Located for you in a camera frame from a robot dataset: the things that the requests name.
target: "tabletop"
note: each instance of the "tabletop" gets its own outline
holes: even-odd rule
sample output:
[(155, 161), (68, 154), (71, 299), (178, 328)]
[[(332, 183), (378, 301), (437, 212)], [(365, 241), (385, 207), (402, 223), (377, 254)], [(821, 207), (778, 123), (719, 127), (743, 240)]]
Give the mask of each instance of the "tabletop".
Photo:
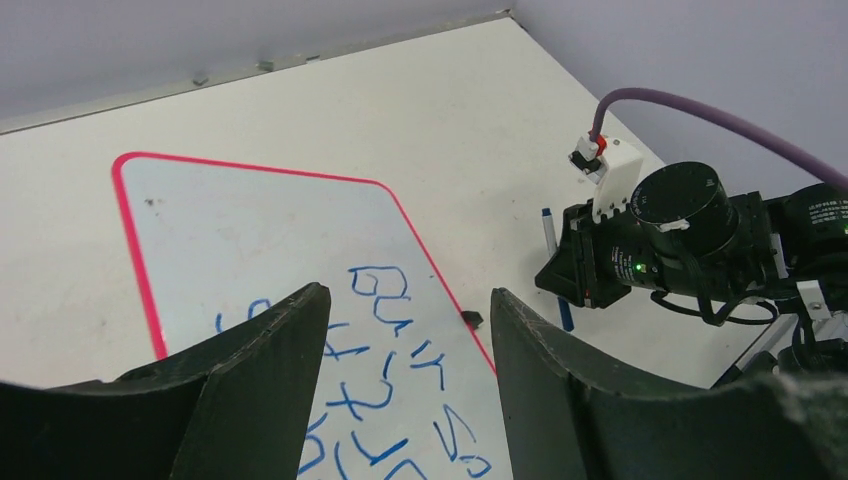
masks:
[[(596, 104), (506, 18), (0, 136), (0, 378), (111, 380), (154, 359), (110, 179), (136, 150), (378, 180), (463, 309), (488, 320), (506, 287), (556, 322), (533, 285), (541, 209), (591, 197), (566, 156)], [(643, 175), (662, 165), (615, 118), (605, 133), (644, 152)], [(573, 316), (592, 345), (697, 386), (760, 331), (707, 326), (644, 291)], [(480, 335), (491, 351), (488, 322)]]

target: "whiteboard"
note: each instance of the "whiteboard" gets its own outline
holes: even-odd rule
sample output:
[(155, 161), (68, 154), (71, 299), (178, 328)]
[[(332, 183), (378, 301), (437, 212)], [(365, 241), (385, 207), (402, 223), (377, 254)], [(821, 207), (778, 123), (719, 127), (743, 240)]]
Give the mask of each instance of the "whiteboard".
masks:
[(112, 174), (159, 358), (330, 288), (298, 478), (511, 478), (491, 359), (391, 190), (153, 153)]

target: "gray wall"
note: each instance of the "gray wall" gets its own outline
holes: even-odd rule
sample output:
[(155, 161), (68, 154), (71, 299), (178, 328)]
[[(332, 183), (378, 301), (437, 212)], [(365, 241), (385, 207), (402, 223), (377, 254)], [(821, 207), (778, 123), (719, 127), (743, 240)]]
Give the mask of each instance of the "gray wall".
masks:
[(514, 0), (2, 0), (0, 119), (411, 33)]
[[(625, 86), (691, 96), (848, 172), (845, 0), (518, 0), (514, 13), (596, 96)], [(683, 114), (636, 103), (612, 111), (666, 162), (710, 163), (732, 192), (773, 196), (814, 182)]]

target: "purple cable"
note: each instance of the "purple cable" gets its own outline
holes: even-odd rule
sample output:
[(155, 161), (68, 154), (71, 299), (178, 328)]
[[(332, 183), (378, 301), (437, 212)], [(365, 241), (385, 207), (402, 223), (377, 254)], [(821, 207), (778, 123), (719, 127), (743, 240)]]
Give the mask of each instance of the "purple cable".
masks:
[(606, 114), (610, 105), (618, 100), (641, 100), (643, 102), (656, 103), (657, 105), (664, 105), (714, 123), (719, 127), (730, 130), (771, 150), (819, 180), (843, 192), (848, 191), (848, 177), (813, 155), (810, 155), (804, 149), (792, 145), (777, 135), (718, 108), (686, 97), (659, 90), (651, 90), (649, 88), (620, 88), (613, 90), (602, 98), (598, 104), (598, 108), (595, 110), (592, 133), (589, 136), (589, 139), (593, 142), (597, 140), (598, 134), (601, 132), (601, 127), (604, 124), (604, 114)]

